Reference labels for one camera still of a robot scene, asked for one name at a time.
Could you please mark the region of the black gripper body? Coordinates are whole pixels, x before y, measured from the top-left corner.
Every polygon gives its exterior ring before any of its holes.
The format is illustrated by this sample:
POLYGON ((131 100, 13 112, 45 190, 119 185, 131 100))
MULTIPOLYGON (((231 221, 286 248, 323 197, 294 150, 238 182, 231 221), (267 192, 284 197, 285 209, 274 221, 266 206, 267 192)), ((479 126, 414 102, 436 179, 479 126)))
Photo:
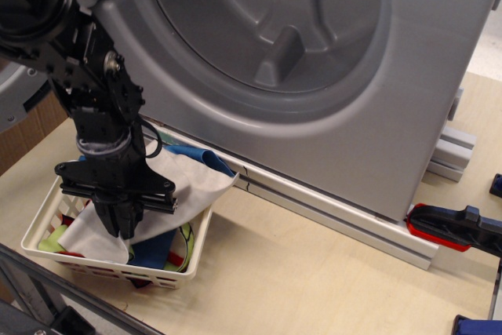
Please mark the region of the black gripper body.
POLYGON ((176 185, 148 165, 161 151, 158 147, 145 155, 128 150, 121 157, 87 156, 57 164, 55 173, 62 179, 63 192, 90 198, 96 206, 116 209, 123 216, 144 210, 173 214, 178 207, 176 185))

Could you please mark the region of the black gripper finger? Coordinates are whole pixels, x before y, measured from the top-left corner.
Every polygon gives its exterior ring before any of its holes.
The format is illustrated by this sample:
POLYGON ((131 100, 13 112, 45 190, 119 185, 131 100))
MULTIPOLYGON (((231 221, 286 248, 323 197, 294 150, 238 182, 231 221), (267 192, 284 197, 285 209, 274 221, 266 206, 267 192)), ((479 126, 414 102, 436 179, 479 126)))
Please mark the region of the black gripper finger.
POLYGON ((143 220, 144 208, 139 202, 126 201, 117 205, 117 223, 120 235, 131 239, 136 226, 143 220))
POLYGON ((120 229, 115 213, 115 204, 101 202, 98 199, 94 199, 93 205, 95 207, 96 214, 100 218, 107 232, 117 238, 119 236, 120 229))

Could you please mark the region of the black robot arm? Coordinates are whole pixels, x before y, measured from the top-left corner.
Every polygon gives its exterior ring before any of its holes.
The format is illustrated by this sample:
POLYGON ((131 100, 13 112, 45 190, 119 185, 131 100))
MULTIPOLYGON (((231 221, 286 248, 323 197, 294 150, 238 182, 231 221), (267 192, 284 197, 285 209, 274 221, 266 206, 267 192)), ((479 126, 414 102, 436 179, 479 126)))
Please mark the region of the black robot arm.
POLYGON ((147 165, 143 90, 78 0, 1 0, 1 55, 45 74, 75 124, 83 160, 56 166, 63 193, 89 198, 105 229, 124 239, 145 210, 175 211, 175 184, 147 165))

